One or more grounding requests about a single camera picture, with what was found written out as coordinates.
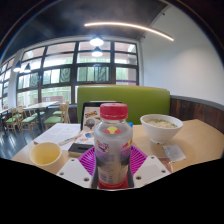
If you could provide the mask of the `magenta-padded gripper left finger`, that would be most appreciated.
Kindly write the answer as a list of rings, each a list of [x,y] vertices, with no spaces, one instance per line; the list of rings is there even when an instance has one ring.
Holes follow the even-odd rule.
[[[57,175],[81,187],[96,189],[98,177],[95,168],[94,148],[90,148],[79,158],[70,158]]]

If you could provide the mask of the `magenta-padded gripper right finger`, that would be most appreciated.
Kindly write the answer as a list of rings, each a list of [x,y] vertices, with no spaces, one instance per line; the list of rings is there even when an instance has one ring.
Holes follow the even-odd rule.
[[[143,187],[170,174],[155,155],[147,156],[137,147],[132,147],[127,175],[130,188]]]

